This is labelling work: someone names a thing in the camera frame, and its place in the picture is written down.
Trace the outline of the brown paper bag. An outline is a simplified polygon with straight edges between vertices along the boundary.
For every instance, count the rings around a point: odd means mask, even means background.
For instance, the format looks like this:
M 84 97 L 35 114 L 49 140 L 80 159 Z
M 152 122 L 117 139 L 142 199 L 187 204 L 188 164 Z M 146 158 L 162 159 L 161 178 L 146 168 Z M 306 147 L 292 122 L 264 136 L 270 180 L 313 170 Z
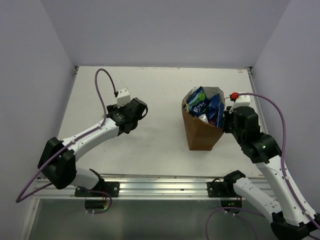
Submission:
M 218 112 L 212 120 L 216 120 L 217 125 L 212 125 L 203 122 L 199 117 L 192 116 L 189 114 L 185 107 L 186 101 L 190 95 L 199 87 L 194 87 L 190 90 L 181 102 L 182 119 L 184 123 L 185 133 L 188 148 L 191 151 L 211 151 L 214 145 L 223 136 L 222 121 L 223 121 L 223 111 L 225 109 L 225 96 L 224 92 L 219 87 L 202 86 L 204 92 L 209 99 L 219 94 L 219 107 Z

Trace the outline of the purple snack bag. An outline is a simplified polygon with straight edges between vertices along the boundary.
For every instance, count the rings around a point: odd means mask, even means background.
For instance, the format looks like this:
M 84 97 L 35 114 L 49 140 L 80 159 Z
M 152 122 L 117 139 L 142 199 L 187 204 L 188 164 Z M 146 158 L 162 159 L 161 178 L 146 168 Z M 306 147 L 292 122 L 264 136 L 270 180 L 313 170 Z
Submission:
M 217 125 L 217 121 L 216 120 L 212 120 L 212 119 L 208 123 L 213 125 L 213 126 Z

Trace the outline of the blue Burts chilli bag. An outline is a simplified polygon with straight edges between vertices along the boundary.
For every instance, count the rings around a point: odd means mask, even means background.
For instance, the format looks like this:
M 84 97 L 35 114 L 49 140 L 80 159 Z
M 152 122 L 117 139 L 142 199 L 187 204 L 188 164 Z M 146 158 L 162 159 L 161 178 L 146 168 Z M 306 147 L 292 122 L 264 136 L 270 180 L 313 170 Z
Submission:
M 220 94 L 218 93 L 211 98 L 210 103 L 205 110 L 205 114 L 208 120 L 211 120 L 216 116 L 218 112 L 219 104 L 220 104 Z

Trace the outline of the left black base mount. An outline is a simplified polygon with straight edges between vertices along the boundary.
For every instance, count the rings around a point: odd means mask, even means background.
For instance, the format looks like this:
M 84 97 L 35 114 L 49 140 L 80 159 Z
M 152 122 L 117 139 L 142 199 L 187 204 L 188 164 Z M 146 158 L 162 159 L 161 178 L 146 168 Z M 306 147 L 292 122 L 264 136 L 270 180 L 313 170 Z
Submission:
M 119 196 L 120 183 L 118 181 L 106 181 L 98 190 L 77 187 L 74 196 L 85 198 L 85 210 L 93 215 L 106 212 L 112 205 L 113 198 Z

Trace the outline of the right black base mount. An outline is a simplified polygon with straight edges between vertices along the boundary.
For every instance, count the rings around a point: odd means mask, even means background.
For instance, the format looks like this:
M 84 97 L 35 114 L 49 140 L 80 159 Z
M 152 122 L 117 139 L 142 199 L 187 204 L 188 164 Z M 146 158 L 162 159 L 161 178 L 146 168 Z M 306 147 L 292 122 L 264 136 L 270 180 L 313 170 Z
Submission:
M 231 183 L 215 178 L 206 183 L 209 198 L 218 198 L 222 207 L 242 207 L 242 197 L 235 193 Z

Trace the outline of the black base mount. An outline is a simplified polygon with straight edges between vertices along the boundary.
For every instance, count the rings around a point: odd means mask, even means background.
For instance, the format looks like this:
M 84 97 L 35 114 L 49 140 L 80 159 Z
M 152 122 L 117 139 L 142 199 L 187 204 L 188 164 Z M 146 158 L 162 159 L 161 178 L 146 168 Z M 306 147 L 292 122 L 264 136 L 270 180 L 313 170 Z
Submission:
M 119 196 L 120 183 L 118 181 L 106 181 L 98 190 L 77 187 L 74 196 L 85 198 L 85 210 L 93 215 L 106 212 L 112 205 L 113 198 Z
M 235 193 L 231 183 L 215 178 L 206 183 L 209 198 L 218 198 L 222 207 L 242 207 L 242 197 Z

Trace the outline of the blue-green Burts sea salt bag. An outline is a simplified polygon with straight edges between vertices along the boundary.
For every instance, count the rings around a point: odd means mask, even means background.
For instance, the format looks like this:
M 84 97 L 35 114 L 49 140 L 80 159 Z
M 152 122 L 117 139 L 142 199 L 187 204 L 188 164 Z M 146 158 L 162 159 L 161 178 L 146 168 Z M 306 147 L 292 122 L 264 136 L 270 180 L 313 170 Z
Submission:
M 186 101 L 185 110 L 194 117 L 199 117 L 209 105 L 210 100 L 207 98 L 204 88 L 200 86 L 196 89 Z

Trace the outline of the grey-green Himalaya snack packet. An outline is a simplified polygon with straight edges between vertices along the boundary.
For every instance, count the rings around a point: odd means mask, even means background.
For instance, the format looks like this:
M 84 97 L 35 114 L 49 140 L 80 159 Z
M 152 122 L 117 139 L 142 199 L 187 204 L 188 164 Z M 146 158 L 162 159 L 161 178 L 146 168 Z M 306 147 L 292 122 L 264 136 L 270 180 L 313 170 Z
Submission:
M 201 121 L 205 122 L 205 123 L 208 123 L 208 119 L 207 119 L 207 116 L 206 114 L 202 114 L 198 117 Z

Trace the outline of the aluminium mounting rail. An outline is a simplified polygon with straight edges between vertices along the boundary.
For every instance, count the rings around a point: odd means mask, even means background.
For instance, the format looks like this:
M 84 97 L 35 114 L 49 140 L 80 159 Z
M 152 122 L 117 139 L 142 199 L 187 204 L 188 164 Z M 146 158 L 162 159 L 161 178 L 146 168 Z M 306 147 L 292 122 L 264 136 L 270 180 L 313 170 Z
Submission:
M 144 176 L 102 175 L 106 182 L 119 182 L 119 200 L 214 200 L 209 198 L 207 183 L 217 177 L 203 176 Z M 278 200 L 266 179 L 250 177 L 253 188 L 261 189 L 271 198 Z M 48 186 L 33 195 L 34 199 L 76 199 L 76 187 L 67 186 L 58 190 Z

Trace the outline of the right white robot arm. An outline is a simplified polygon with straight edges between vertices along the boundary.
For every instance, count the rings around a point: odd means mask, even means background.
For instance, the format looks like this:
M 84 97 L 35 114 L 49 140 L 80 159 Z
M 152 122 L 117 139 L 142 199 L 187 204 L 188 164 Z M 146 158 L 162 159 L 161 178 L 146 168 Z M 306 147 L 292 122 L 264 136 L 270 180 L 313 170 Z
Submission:
M 287 167 L 281 165 L 282 151 L 271 135 L 261 131 L 255 110 L 249 106 L 228 106 L 224 111 L 222 130 L 233 135 L 242 152 L 261 171 L 276 199 L 254 187 L 239 170 L 224 176 L 223 192 L 248 200 L 267 218 L 279 240 L 302 240 L 315 231 L 320 215 L 307 203 L 295 183 L 290 186 L 295 195 L 290 192 L 286 181 L 291 175 L 283 173 Z

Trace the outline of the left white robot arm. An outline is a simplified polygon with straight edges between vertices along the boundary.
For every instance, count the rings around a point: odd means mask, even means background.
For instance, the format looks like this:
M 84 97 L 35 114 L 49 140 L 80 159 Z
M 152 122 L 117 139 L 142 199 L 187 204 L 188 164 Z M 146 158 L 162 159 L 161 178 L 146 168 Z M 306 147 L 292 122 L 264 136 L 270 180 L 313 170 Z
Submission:
M 101 195 L 106 189 L 101 175 L 93 169 L 77 167 L 76 162 L 103 142 L 129 134 L 147 113 L 147 104 L 137 97 L 121 107 L 108 105 L 102 120 L 94 126 L 63 140 L 49 139 L 38 169 L 58 190 L 75 186 L 86 189 L 92 196 Z

